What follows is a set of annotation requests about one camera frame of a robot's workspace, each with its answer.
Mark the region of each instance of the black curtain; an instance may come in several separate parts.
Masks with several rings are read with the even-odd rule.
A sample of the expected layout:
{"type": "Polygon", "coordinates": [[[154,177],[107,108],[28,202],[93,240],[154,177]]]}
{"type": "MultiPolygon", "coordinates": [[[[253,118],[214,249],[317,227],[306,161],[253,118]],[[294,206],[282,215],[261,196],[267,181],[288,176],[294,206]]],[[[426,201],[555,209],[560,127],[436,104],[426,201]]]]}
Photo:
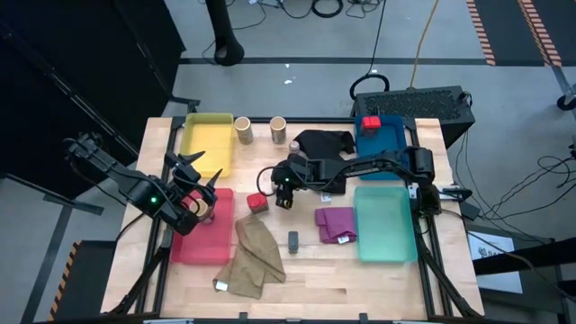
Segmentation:
{"type": "MultiPolygon", "coordinates": [[[[125,139],[140,147],[147,119],[164,111],[184,49],[162,0],[9,0],[0,2],[0,20],[125,139]],[[116,5],[125,8],[137,26],[169,85],[168,92],[160,86],[116,5]]],[[[5,143],[0,171],[74,198],[91,185],[73,175],[64,161],[61,141],[65,137],[95,131],[104,135],[105,146],[121,163],[136,159],[9,40],[1,39],[0,88],[5,143]]],[[[89,176],[95,181],[104,178],[96,172],[89,176]]]]}

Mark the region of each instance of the red cube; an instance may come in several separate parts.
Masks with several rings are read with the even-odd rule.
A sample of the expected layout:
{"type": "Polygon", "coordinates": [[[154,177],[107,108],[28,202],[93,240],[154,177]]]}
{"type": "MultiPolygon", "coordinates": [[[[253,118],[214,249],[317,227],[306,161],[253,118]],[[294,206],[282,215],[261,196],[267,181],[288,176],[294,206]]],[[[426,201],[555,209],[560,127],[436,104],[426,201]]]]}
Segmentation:
{"type": "Polygon", "coordinates": [[[268,210],[268,200],[261,193],[252,193],[246,198],[246,201],[252,213],[265,212],[268,210]]]}
{"type": "Polygon", "coordinates": [[[372,137],[376,135],[382,125],[380,124],[380,117],[378,116],[365,116],[362,118],[362,136],[372,137]]]}

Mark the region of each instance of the gray floor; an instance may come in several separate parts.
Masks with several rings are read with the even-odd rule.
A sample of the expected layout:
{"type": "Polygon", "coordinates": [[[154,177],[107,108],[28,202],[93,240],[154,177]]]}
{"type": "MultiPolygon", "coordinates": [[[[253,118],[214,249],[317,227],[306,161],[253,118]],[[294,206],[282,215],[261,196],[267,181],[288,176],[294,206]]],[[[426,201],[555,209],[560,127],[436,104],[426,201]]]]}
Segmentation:
{"type": "MultiPolygon", "coordinates": [[[[166,0],[188,51],[183,58],[199,58],[212,42],[205,8],[194,0],[166,0]]],[[[306,11],[308,1],[286,0],[293,14],[306,11]]],[[[413,58],[419,35],[432,1],[390,0],[382,26],[377,56],[413,58]]],[[[279,10],[266,8],[260,26],[238,31],[247,57],[360,57],[372,54],[378,13],[364,20],[340,15],[321,19],[314,15],[294,21],[279,10]]],[[[262,15],[255,5],[238,0],[230,8],[234,26],[257,22],[262,15]]],[[[481,59],[465,2],[441,1],[430,26],[422,57],[434,59],[481,59]]],[[[352,101],[347,95],[352,82],[367,65],[255,64],[235,67],[182,65],[174,94],[202,100],[202,112],[230,112],[252,116],[347,116],[352,101]]],[[[391,80],[391,89],[410,84],[411,66],[377,65],[374,69],[391,80]]],[[[565,68],[576,82],[576,67],[565,68]]],[[[461,85],[473,95],[476,123],[470,130],[468,163],[479,193],[496,203],[512,185],[537,170],[543,155],[565,158],[575,133],[576,121],[569,112],[554,107],[561,95],[549,67],[421,66],[415,87],[461,85]]],[[[358,87],[358,92],[378,91],[376,81],[358,87]]],[[[164,115],[181,115],[185,108],[170,103],[164,115]]],[[[454,168],[460,142],[449,149],[454,168]]],[[[471,178],[460,160],[459,175],[466,186],[471,178]]],[[[567,187],[555,188],[562,175],[543,177],[538,183],[507,202],[503,214],[527,210],[553,201],[567,187]]],[[[112,183],[104,187],[113,190],[112,183]]],[[[113,239],[121,224],[122,207],[91,190],[78,200],[105,207],[102,216],[74,211],[63,244],[45,289],[36,320],[47,318],[69,247],[77,239],[113,239]]],[[[520,229],[544,237],[565,239],[576,235],[572,218],[574,193],[554,206],[510,219],[520,229]]],[[[19,322],[50,235],[59,216],[59,206],[43,202],[41,195],[9,180],[0,183],[1,251],[0,311],[5,323],[19,322]]],[[[565,267],[565,277],[574,279],[576,268],[565,267]]],[[[533,313],[486,302],[489,317],[524,322],[554,322],[543,313],[533,313]]]]}

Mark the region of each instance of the yellow cable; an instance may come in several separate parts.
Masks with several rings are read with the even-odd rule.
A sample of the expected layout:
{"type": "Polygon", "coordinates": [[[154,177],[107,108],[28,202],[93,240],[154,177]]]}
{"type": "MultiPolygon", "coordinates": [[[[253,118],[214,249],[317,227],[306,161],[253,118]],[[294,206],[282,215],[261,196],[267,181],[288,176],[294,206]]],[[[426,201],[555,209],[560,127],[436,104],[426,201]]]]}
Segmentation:
{"type": "Polygon", "coordinates": [[[438,3],[440,0],[436,0],[434,2],[434,6],[432,7],[432,12],[428,17],[428,21],[426,22],[426,27],[424,27],[424,32],[422,32],[422,37],[420,37],[420,43],[418,44],[418,51],[416,52],[416,59],[414,60],[414,68],[412,69],[412,79],[410,80],[410,86],[414,84],[414,77],[416,76],[416,68],[418,67],[418,58],[420,56],[420,49],[422,48],[422,43],[424,42],[424,38],[426,37],[426,33],[428,32],[428,26],[430,22],[432,22],[432,17],[434,17],[434,13],[436,12],[436,8],[438,7],[438,3]]]}

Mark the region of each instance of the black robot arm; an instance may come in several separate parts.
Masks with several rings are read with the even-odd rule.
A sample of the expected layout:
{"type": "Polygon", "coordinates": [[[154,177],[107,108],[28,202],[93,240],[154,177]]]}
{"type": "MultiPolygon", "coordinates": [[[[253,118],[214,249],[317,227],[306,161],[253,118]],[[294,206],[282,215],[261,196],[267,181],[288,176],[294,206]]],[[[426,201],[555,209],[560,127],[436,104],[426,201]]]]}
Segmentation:
{"type": "Polygon", "coordinates": [[[166,153],[165,163],[173,169],[175,176],[166,184],[155,175],[144,175],[123,166],[98,147],[98,139],[93,134],[82,135],[79,139],[65,139],[65,142],[69,144],[67,151],[71,163],[87,162],[98,168],[118,184],[120,194],[134,207],[151,218],[161,218],[182,235],[190,233],[201,221],[182,205],[182,200],[192,191],[197,191],[208,206],[212,207],[217,200],[214,184],[220,172],[207,185],[200,185],[201,175],[191,166],[204,152],[191,156],[166,153]]]}
{"type": "Polygon", "coordinates": [[[437,190],[431,189],[435,177],[434,159],[432,151],[427,148],[386,150],[380,154],[349,160],[307,159],[290,154],[272,172],[272,182],[277,186],[276,205],[291,209],[294,190],[322,191],[339,177],[382,171],[393,172],[407,182],[416,183],[426,193],[437,193],[437,190]]]}

